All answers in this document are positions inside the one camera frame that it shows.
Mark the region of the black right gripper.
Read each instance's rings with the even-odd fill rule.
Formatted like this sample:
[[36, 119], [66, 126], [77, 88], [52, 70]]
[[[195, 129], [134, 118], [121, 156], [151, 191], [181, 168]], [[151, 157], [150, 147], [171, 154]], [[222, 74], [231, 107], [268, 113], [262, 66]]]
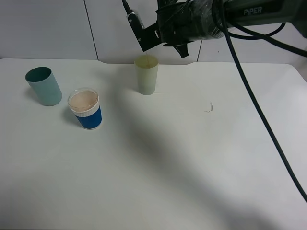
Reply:
[[224, 33], [212, 17], [212, 6], [216, 5], [213, 0], [160, 0], [157, 23], [141, 29], [138, 35], [142, 51], [160, 45], [162, 40], [164, 46], [173, 46], [185, 58], [189, 56], [188, 43], [222, 38]]

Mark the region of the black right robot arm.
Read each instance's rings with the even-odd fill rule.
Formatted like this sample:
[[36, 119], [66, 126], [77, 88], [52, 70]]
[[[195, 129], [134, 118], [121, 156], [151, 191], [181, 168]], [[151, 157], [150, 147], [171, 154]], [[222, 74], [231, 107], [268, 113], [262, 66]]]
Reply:
[[137, 36], [142, 51], [163, 44], [182, 58], [189, 55], [189, 43], [221, 38], [223, 20], [227, 27], [291, 23], [307, 36], [305, 0], [160, 0], [156, 15], [156, 23]]

